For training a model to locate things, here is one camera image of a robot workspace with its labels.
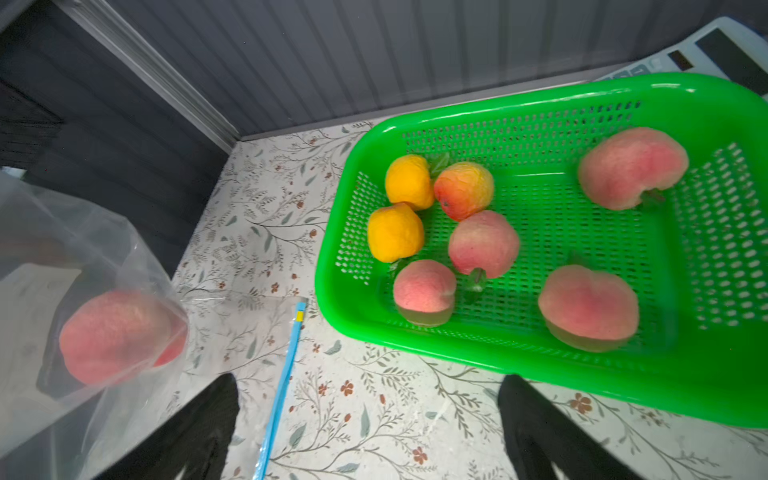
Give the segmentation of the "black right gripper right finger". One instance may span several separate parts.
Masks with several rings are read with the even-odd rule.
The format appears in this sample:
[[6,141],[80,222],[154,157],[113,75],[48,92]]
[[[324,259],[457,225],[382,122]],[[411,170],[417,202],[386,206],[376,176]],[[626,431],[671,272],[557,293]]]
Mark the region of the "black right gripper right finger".
[[501,382],[497,400],[505,449],[519,479],[638,479],[518,375]]

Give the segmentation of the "red yellow peach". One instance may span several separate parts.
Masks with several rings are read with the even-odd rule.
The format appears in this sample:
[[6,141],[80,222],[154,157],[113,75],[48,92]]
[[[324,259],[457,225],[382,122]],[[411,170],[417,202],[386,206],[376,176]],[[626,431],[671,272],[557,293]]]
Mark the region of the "red yellow peach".
[[434,182],[434,195],[445,214],[463,221],[485,210],[494,195],[488,169],[474,162],[458,162],[443,170]]

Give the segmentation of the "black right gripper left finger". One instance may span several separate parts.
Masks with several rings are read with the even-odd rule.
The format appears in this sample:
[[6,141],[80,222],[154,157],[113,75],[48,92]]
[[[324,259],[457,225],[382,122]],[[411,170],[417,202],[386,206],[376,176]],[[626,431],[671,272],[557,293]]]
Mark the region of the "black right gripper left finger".
[[237,415],[233,374],[219,376],[100,479],[218,479]]

